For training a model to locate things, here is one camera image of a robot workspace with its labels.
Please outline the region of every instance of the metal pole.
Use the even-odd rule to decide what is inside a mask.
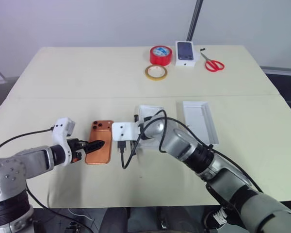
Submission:
[[[192,21],[191,21],[191,25],[190,25],[190,29],[189,29],[189,33],[188,33],[188,37],[186,38],[186,41],[192,41],[196,23],[199,16],[199,12],[200,12],[200,9],[202,8],[202,4],[203,4],[203,0],[196,0],[196,5],[195,5],[195,9],[194,9],[194,13],[193,13],[193,17],[192,17]]]

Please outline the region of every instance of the orange smartphone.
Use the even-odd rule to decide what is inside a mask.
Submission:
[[[102,148],[86,155],[87,164],[107,164],[111,158],[112,130],[111,120],[97,120],[92,123],[92,131],[89,142],[102,140],[105,142]]]

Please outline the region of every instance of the yellow tape roll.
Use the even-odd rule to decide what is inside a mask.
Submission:
[[[159,81],[166,77],[167,70],[160,65],[151,65],[145,68],[145,75],[151,80]]]

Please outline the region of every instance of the red scissors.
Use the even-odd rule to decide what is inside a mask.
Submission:
[[[200,53],[205,59],[205,68],[211,72],[217,72],[219,70],[223,70],[225,65],[221,62],[210,60],[208,57],[206,57],[203,53]]]

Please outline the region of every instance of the scissor handle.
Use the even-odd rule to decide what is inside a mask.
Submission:
[[[210,61],[206,61],[205,67],[207,70],[211,72],[216,72],[219,70],[223,70],[225,68],[225,65],[219,61],[210,60]]]

